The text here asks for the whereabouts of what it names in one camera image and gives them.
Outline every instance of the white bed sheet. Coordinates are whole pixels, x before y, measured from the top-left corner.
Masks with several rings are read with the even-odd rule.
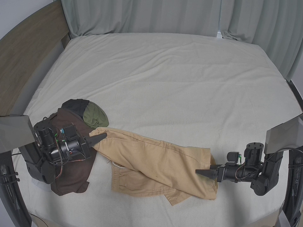
[[[266,131],[301,113],[274,64],[257,45],[199,35],[131,33],[70,41],[25,114],[34,125],[70,99],[97,103],[110,127],[181,146],[210,147],[217,163],[229,151],[265,142]],[[277,186],[256,196],[249,183],[224,181],[217,199],[191,197],[171,206],[164,196],[111,191],[111,166],[97,154],[85,193],[57,196],[31,182],[14,157],[28,210],[63,226],[244,226],[284,199],[288,154]]]

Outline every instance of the black cloth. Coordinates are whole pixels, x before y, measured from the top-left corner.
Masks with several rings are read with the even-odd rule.
[[[74,123],[83,137],[89,136],[89,133],[93,131],[93,128],[87,126],[79,115],[68,109],[58,108],[57,113],[52,114],[48,119],[57,127],[59,140],[63,139],[59,129],[66,125],[70,125],[71,123]],[[92,147],[89,148],[89,151],[91,154],[90,158],[84,161],[69,162],[63,166],[61,176],[51,184],[51,189],[54,193],[62,196],[70,192],[82,193],[86,191],[89,185],[87,179],[89,178],[97,154],[97,151]],[[75,156],[72,160],[79,160],[82,158],[83,157],[80,154]],[[56,166],[56,176],[59,175],[60,170],[61,167]]]
[[[70,111],[73,111],[74,113],[79,115],[81,119],[83,119],[83,113],[88,103],[89,100],[85,100],[85,99],[70,99],[64,102],[61,108],[65,108]]]

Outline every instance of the curtain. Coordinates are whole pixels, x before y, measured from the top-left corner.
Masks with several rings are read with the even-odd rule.
[[[61,0],[71,36],[168,32],[216,36],[221,0]]]
[[[303,0],[222,0],[221,33],[226,39],[259,45],[289,78],[301,56],[302,18]]]

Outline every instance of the white drawstring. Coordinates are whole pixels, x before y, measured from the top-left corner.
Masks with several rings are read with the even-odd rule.
[[[116,167],[121,168],[121,169],[128,169],[127,167],[123,167],[123,166],[118,166],[118,165],[116,165],[116,163],[115,163],[115,162],[113,162],[113,161],[112,161],[112,164],[113,164],[114,166],[116,166]]]

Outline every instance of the khaki shorts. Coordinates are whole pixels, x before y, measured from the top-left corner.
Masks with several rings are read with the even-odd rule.
[[[128,131],[99,127],[107,133],[94,148],[112,161],[112,190],[131,196],[165,195],[171,205],[191,195],[216,198],[218,183],[195,173],[215,164],[209,148],[181,147]]]

